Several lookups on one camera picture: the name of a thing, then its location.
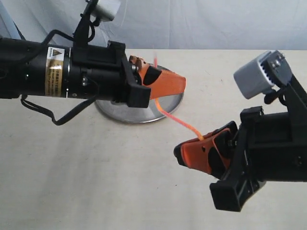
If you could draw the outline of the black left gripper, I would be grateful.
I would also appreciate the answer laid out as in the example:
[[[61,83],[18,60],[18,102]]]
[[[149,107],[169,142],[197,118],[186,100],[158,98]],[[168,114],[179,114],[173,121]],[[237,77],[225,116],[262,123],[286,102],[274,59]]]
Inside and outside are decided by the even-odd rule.
[[[70,56],[69,96],[148,107],[150,99],[185,91],[185,77],[157,69],[141,57],[130,55],[128,59],[125,51],[124,43],[114,41],[109,41],[106,47],[74,45]]]

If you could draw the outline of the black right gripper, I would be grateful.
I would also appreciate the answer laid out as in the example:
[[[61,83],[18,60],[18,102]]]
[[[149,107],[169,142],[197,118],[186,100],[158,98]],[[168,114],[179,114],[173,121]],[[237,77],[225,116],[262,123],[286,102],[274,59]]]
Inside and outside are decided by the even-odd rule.
[[[179,165],[217,179],[210,184],[217,210],[239,212],[268,181],[306,182],[307,108],[264,114],[261,106],[244,109],[235,121],[198,138],[178,144]],[[228,142],[238,131],[231,160]]]

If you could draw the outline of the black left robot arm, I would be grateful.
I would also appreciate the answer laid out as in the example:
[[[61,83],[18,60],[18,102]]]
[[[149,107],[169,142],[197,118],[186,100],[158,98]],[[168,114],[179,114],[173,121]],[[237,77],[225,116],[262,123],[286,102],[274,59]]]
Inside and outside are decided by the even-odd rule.
[[[123,43],[66,47],[3,38],[0,41],[0,96],[67,97],[146,108],[150,100],[182,94],[186,78],[127,56]]]

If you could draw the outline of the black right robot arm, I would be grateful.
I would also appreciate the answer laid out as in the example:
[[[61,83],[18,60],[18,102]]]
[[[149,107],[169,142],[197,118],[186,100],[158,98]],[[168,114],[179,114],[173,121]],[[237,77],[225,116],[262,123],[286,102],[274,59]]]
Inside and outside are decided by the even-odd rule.
[[[216,178],[210,192],[217,210],[240,212],[267,182],[307,180],[307,93],[292,77],[278,91],[287,111],[240,113],[240,125],[223,127],[175,146],[178,164]]]

